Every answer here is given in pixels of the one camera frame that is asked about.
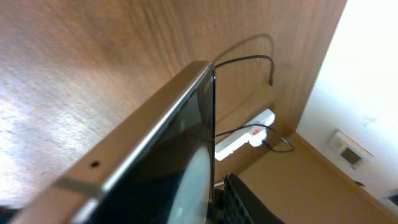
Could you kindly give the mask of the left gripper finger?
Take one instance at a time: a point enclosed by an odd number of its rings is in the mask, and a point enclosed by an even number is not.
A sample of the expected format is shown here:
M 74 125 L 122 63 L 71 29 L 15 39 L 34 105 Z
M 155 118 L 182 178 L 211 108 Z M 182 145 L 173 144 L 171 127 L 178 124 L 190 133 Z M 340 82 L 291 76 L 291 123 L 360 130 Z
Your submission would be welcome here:
M 235 174 L 226 175 L 223 189 L 215 189 L 215 223 L 284 224 Z

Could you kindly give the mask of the white wall socket box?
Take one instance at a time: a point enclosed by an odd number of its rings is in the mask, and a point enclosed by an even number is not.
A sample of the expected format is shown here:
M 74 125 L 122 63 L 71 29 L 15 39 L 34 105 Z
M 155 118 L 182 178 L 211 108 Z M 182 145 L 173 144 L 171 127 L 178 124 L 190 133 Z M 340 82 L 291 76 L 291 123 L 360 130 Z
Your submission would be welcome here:
M 374 155 L 361 147 L 341 131 L 337 131 L 328 143 L 331 152 L 337 155 L 337 158 L 345 162 L 352 169 L 356 170 L 368 163 L 374 158 Z

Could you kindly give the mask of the white charger adapter plug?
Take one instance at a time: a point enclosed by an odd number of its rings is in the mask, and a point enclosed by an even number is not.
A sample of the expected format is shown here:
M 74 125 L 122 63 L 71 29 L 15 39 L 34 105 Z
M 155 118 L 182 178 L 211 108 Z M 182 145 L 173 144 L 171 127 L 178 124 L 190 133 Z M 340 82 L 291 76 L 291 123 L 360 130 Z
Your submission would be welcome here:
M 249 131 L 248 131 L 250 138 L 249 138 L 249 144 L 252 147 L 259 147 L 262 145 L 262 142 L 266 139 L 267 137 L 267 130 L 266 128 L 263 128 L 262 126 L 253 126 Z

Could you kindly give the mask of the white power strip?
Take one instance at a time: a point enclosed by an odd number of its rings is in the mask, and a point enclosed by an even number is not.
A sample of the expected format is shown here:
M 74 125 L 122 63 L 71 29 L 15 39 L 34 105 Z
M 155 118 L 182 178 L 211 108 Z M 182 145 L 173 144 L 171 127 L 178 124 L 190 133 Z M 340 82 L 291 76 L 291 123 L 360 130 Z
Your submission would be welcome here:
M 248 128 L 242 128 L 237 131 L 233 131 L 229 136 L 220 141 L 215 146 L 215 159 L 222 161 L 242 145 L 249 143 L 250 135 L 248 131 L 253 126 L 259 126 L 259 124 L 270 126 L 274 121 L 275 114 L 270 109 L 264 110 L 262 113 L 258 114 L 245 124 L 245 126 L 249 125 Z

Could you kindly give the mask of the black Samsung Galaxy smartphone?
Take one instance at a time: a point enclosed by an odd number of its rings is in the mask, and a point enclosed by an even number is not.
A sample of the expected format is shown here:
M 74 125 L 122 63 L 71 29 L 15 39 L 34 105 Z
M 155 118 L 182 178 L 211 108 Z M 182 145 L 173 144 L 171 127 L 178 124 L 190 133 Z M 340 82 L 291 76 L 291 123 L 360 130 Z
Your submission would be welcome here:
M 211 223 L 215 68 L 194 61 L 13 223 Z

